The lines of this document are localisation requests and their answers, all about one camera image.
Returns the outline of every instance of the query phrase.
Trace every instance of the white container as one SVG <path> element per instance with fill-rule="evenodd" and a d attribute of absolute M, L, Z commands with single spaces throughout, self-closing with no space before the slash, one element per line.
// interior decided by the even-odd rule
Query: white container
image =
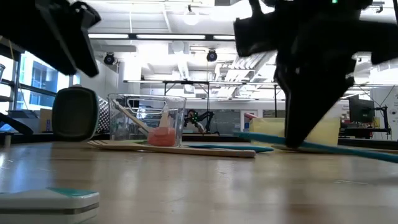
<path fill-rule="evenodd" d="M 0 223 L 95 223 L 100 194 L 88 190 L 47 188 L 0 194 Z"/>

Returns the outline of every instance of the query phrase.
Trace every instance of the pink object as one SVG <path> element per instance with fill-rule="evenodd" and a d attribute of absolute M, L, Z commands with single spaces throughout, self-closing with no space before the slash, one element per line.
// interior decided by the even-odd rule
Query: pink object
<path fill-rule="evenodd" d="M 153 146 L 174 146 L 175 129 L 168 127 L 158 127 L 149 131 L 148 144 Z"/>
<path fill-rule="evenodd" d="M 254 115 L 251 114 L 251 113 L 244 113 L 244 116 L 247 117 L 247 118 L 249 118 L 249 119 L 258 118 L 257 116 L 254 116 Z"/>

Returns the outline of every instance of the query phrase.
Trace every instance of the ceiling fixture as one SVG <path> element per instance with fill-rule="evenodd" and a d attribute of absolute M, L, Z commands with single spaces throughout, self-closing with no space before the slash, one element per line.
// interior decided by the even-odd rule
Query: ceiling fixture
<path fill-rule="evenodd" d="M 191 5 L 188 5 L 188 11 L 184 15 L 184 23 L 190 26 L 198 24 L 199 17 L 198 14 L 192 11 Z"/>
<path fill-rule="evenodd" d="M 104 63 L 106 65 L 114 65 L 116 63 L 113 52 L 106 53 L 106 56 L 104 58 Z"/>
<path fill-rule="evenodd" d="M 242 82 L 209 82 L 212 85 L 242 85 Z"/>
<path fill-rule="evenodd" d="M 189 46 L 189 50 L 196 53 L 206 53 L 209 51 L 208 47 Z"/>
<path fill-rule="evenodd" d="M 215 40 L 235 40 L 234 35 L 214 35 Z"/>
<path fill-rule="evenodd" d="M 278 85 L 278 83 L 266 83 L 266 82 L 248 82 L 247 85 Z"/>
<path fill-rule="evenodd" d="M 91 39 L 128 39 L 129 34 L 88 34 Z"/>
<path fill-rule="evenodd" d="M 124 80 L 126 83 L 163 83 L 163 81 L 134 81 L 134 80 Z"/>
<path fill-rule="evenodd" d="M 164 39 L 164 40 L 204 40 L 205 35 L 179 35 L 179 34 L 137 34 L 137 39 Z"/>
<path fill-rule="evenodd" d="M 217 61 L 217 53 L 216 50 L 211 49 L 209 50 L 209 52 L 207 53 L 207 57 L 206 57 L 208 62 L 215 62 Z"/>

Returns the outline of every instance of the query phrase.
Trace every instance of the pink sponge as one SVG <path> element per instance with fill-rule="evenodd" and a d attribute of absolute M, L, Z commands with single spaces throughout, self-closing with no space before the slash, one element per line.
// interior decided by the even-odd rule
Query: pink sponge
<path fill-rule="evenodd" d="M 153 146 L 174 146 L 175 129 L 158 127 L 151 129 L 148 133 L 148 144 Z"/>

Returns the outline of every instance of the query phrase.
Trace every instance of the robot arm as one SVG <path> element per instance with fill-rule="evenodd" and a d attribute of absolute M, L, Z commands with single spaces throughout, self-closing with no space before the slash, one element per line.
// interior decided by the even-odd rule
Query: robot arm
<path fill-rule="evenodd" d="M 185 117 L 185 120 L 184 120 L 184 127 L 187 127 L 187 124 L 189 122 L 191 122 L 192 124 L 195 125 L 195 127 L 199 130 L 199 132 L 201 134 L 205 134 L 205 133 L 206 134 L 210 134 L 211 133 L 211 131 L 210 131 L 210 123 L 211 123 L 211 119 L 213 118 L 213 116 L 214 116 L 214 113 L 211 112 L 211 111 L 206 111 L 202 115 L 194 116 L 194 117 L 191 117 L 191 118 L 189 118 L 187 116 L 187 117 Z M 199 125 L 198 122 L 203 121 L 206 118 L 209 118 L 209 119 L 208 119 L 208 121 L 206 123 L 205 129 L 203 129 L 203 127 L 201 125 Z"/>
<path fill-rule="evenodd" d="M 0 35 L 19 45 L 65 75 L 77 70 L 90 77 L 98 74 L 88 29 L 101 21 L 87 3 L 68 0 L 1 1 Z M 13 18 L 14 9 L 25 15 Z"/>
<path fill-rule="evenodd" d="M 253 16 L 236 20 L 236 48 L 241 57 L 278 50 L 274 80 L 286 95 L 286 145 L 299 147 L 353 86 L 353 77 L 346 77 L 355 67 L 353 54 L 372 52 L 373 64 L 398 57 L 398 27 L 359 20 L 361 10 L 372 0 L 267 2 L 274 5 L 274 12 L 262 14 L 256 9 L 258 0 L 250 0 Z M 327 94 L 313 94 L 318 91 Z M 313 109 L 311 117 L 303 108 Z"/>

